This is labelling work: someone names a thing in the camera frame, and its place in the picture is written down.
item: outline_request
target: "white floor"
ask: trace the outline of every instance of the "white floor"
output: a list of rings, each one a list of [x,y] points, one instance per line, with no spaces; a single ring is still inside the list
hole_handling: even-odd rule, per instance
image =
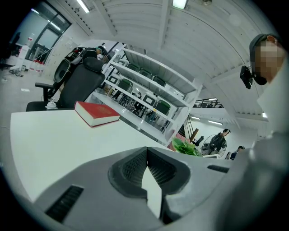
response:
[[[41,101],[42,88],[36,88],[36,82],[53,84],[53,80],[42,77],[35,77],[28,72],[23,77],[10,74],[7,69],[0,70],[0,166],[5,169],[4,174],[8,175],[15,190],[23,191],[23,186],[18,178],[10,145],[10,118],[13,112],[26,111],[26,106],[32,101]]]

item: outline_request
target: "book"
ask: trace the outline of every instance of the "book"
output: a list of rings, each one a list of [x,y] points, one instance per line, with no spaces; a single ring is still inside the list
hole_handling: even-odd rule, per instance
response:
[[[116,121],[121,116],[105,104],[77,101],[74,110],[90,127]]]

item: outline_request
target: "chair armrest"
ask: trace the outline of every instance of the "chair armrest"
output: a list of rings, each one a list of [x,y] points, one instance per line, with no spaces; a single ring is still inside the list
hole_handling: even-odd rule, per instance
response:
[[[43,101],[48,101],[48,90],[53,89],[53,86],[45,83],[35,83],[35,86],[43,88]]]
[[[43,88],[43,89],[53,89],[52,85],[45,84],[45,83],[35,83],[35,86],[37,88]]]

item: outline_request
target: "glass door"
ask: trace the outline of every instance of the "glass door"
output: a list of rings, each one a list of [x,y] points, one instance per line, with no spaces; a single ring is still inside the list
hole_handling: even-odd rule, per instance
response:
[[[59,36],[60,35],[58,33],[55,33],[50,28],[46,28],[40,35],[38,41],[35,42],[29,59],[30,60],[37,59],[43,62],[50,53],[47,51],[53,47],[55,42],[58,40]]]

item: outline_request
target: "electric fan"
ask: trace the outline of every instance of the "electric fan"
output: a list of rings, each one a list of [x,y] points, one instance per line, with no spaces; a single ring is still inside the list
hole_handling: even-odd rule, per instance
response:
[[[213,138],[216,136],[217,134],[214,135],[210,135],[203,143],[203,146],[201,148],[202,151],[202,155],[203,156],[207,156],[207,155],[215,155],[218,154],[220,155],[220,157],[222,157],[226,151],[226,147],[225,148],[221,148],[219,151],[217,149],[216,144],[213,142]]]

